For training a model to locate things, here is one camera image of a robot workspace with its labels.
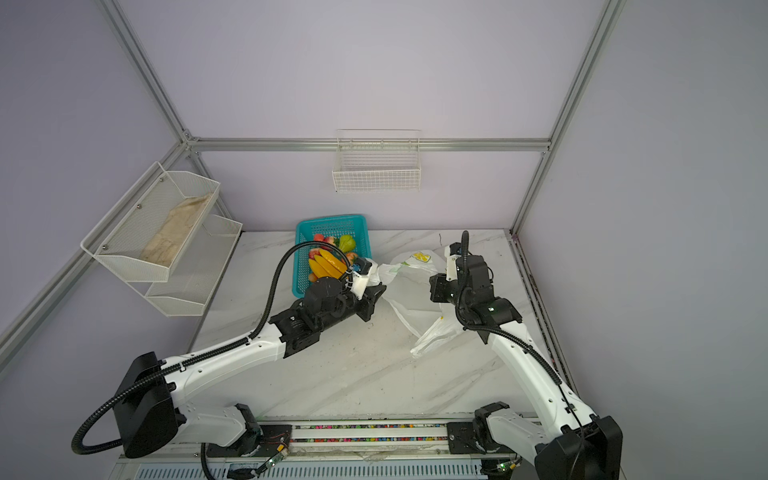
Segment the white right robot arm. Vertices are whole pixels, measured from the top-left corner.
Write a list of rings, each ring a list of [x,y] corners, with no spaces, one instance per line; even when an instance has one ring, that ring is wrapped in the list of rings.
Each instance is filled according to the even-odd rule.
[[[518,310],[496,295],[481,256],[450,254],[445,272],[430,279],[430,299],[453,306],[460,326],[478,334],[512,372],[538,418],[522,418],[502,401],[483,406],[472,421],[474,448],[514,453],[541,479],[619,478],[621,428],[596,414],[545,359]]]

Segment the yellow fake banana bunch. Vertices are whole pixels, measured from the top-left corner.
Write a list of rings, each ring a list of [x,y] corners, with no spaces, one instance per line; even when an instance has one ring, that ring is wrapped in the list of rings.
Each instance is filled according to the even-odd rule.
[[[310,250],[308,264],[313,281],[326,277],[339,279],[347,271],[343,261],[336,258],[330,251],[321,248]]]

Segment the white lemon print plastic bag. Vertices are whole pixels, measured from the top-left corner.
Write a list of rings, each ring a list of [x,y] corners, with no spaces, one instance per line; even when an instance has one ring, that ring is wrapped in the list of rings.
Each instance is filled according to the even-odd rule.
[[[432,276],[446,272],[446,261],[432,250],[407,251],[387,264],[373,263],[371,282],[386,286],[382,295],[405,328],[416,337],[410,354],[421,358],[463,330],[450,303],[430,299]]]

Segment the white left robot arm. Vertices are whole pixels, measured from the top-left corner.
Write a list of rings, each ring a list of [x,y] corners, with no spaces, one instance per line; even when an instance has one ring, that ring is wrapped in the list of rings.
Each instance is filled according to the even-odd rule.
[[[182,443],[206,443],[230,456],[257,453],[268,438],[246,404],[206,406],[198,396],[251,368],[299,353],[351,316],[369,321],[385,290],[384,284],[368,285],[362,277],[351,289],[339,280],[321,279],[290,308],[272,316],[255,338],[229,351],[216,345],[179,357],[179,371],[151,381],[114,406],[124,455],[141,458]]]

